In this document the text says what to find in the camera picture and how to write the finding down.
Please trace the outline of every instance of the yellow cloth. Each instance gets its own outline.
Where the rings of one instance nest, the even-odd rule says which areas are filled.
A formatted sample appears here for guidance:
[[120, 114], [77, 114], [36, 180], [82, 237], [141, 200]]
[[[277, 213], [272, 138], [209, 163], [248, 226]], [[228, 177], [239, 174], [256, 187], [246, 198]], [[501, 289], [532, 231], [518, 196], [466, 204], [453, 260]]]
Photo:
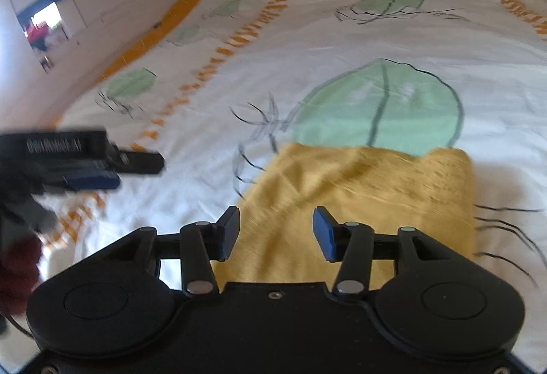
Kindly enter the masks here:
[[[312, 214], [325, 206], [339, 223], [359, 221], [376, 233], [414, 226], [471, 257], [472, 170], [461, 150], [423, 157], [392, 150], [290, 144], [241, 203], [241, 232], [230, 259], [214, 265], [227, 281], [332, 284], [340, 264], [325, 261]], [[375, 262], [371, 289], [393, 277], [393, 262]]]

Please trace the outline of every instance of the bright light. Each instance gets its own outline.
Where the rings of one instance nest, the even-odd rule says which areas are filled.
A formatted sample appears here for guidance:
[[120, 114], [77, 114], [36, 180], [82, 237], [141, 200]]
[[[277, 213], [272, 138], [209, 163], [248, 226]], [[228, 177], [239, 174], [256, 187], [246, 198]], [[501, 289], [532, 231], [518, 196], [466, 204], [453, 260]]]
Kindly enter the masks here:
[[61, 15], [59, 14], [59, 10], [55, 3], [52, 3], [36, 13], [32, 17], [32, 22], [34, 22], [34, 25], [38, 25], [40, 22], [46, 22], [47, 25], [53, 28], [61, 22]]

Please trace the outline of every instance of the circular cover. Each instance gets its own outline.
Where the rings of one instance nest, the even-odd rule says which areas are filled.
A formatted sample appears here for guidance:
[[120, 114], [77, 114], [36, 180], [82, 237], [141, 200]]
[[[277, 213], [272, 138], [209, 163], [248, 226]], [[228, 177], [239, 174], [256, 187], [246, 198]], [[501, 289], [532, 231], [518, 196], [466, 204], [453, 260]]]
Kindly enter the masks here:
[[84, 261], [34, 292], [27, 320], [42, 349], [111, 357], [152, 339], [173, 309], [171, 290], [131, 262]]
[[437, 359], [470, 360], [511, 348], [524, 322], [521, 297], [469, 265], [436, 261], [385, 284], [375, 307], [390, 334]]

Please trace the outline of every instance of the black robotic gripper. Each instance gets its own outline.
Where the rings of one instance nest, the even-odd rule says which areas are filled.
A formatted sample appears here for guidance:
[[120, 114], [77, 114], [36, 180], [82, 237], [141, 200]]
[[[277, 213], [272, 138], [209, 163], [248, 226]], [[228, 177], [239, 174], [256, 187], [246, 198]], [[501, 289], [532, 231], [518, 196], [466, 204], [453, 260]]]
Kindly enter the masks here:
[[[509, 353], [524, 321], [519, 294], [422, 232], [375, 234], [319, 207], [317, 242], [342, 262], [332, 291], [228, 283], [220, 292], [210, 260], [230, 256], [239, 228], [235, 207], [177, 234], [143, 227], [46, 281], [27, 310], [42, 351], [21, 372], [524, 372]], [[163, 259], [181, 261], [182, 290], [160, 281]], [[373, 259], [395, 263], [377, 291]]]

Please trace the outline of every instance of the red glove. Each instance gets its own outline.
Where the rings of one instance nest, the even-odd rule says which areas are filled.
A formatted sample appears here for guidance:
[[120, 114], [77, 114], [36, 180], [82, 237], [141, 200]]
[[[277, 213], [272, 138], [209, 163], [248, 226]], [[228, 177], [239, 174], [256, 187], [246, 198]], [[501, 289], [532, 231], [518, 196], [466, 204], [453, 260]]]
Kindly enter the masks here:
[[0, 258], [0, 303], [12, 315], [25, 312], [27, 300], [38, 283], [42, 242], [33, 237], [11, 247]]

